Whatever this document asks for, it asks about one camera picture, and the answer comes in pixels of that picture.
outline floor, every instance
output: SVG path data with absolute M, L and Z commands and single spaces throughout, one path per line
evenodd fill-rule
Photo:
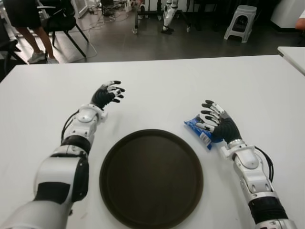
M 88 44 L 82 35 L 73 30 L 71 36 L 86 53 L 84 59 L 65 34 L 56 34 L 54 54 L 60 63 L 69 62 L 115 62 L 147 61 L 187 58 L 209 58 L 246 55 L 277 54 L 278 46 L 296 46 L 299 37 L 295 32 L 279 33 L 269 25 L 255 25 L 248 43 L 241 44 L 239 39 L 224 40 L 225 26 L 218 32 L 212 30 L 209 19 L 202 21 L 202 31 L 191 28 L 186 32 L 186 24 L 181 19 L 172 22 L 175 32 L 172 35 L 161 34 L 163 22 L 156 18 L 140 20 L 138 34 L 132 33 L 134 13 L 122 11 L 116 13 L 115 22 L 99 23 L 99 15 L 85 14 L 78 20 L 85 35 L 90 38 Z M 27 60 L 32 53 L 31 47 L 23 38 L 19 38 L 20 56 Z

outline brown tray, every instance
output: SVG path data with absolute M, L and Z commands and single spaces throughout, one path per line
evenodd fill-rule
M 196 153 L 163 130 L 142 130 L 121 139 L 107 154 L 100 191 L 108 210 L 135 229 L 168 229 L 184 221 L 203 191 Z

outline white shoe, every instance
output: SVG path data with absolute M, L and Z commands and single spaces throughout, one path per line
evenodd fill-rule
M 56 60 L 55 58 L 49 58 L 47 59 L 47 63 L 59 63 L 58 60 Z
M 41 53 L 34 53 L 31 58 L 28 59 L 29 63 L 37 63 L 38 61 L 43 61 L 45 60 L 45 54 L 43 51 Z

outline plastic stool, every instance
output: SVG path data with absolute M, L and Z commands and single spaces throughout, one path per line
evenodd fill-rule
M 246 6 L 246 5 L 238 6 L 231 21 L 231 24 L 227 28 L 224 39 L 227 40 L 230 35 L 234 35 L 234 36 L 242 37 L 242 43 L 247 43 L 248 38 L 252 32 L 252 25 L 254 23 L 255 15 L 256 15 L 256 7 Z M 245 16 L 248 19 L 246 28 L 244 32 L 234 31 L 233 28 L 236 25 L 237 20 L 241 16 Z

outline blue snack package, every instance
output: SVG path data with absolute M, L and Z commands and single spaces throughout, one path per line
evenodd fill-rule
M 189 126 L 199 137 L 200 139 L 204 142 L 206 147 L 211 150 L 212 148 L 212 142 L 221 142 L 222 139 L 220 138 L 215 138 L 212 136 L 210 132 L 207 130 L 200 129 L 199 127 L 196 127 L 196 123 L 200 122 L 201 118 L 199 115 L 197 115 L 195 118 L 193 118 L 190 121 L 185 121 L 184 123 Z

